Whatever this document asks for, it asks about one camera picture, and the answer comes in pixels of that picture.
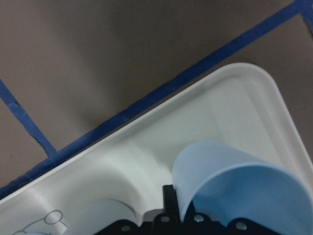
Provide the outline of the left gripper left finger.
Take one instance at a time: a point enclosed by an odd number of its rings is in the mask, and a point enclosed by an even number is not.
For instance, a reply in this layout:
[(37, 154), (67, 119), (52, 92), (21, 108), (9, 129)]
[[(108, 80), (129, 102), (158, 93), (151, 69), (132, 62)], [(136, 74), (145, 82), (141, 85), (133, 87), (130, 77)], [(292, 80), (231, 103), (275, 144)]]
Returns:
[(130, 220), (117, 220), (97, 232), (98, 235), (156, 235), (151, 221), (144, 221), (140, 226)]

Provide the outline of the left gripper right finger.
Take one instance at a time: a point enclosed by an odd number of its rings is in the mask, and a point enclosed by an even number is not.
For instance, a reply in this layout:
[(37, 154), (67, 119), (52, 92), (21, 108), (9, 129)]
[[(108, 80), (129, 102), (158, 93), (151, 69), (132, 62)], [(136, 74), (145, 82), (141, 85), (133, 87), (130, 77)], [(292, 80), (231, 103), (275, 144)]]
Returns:
[(173, 185), (164, 185), (163, 212), (152, 223), (153, 235), (275, 235), (276, 232), (245, 218), (236, 218), (227, 225), (196, 211), (189, 204), (183, 220), (179, 217), (177, 194)]

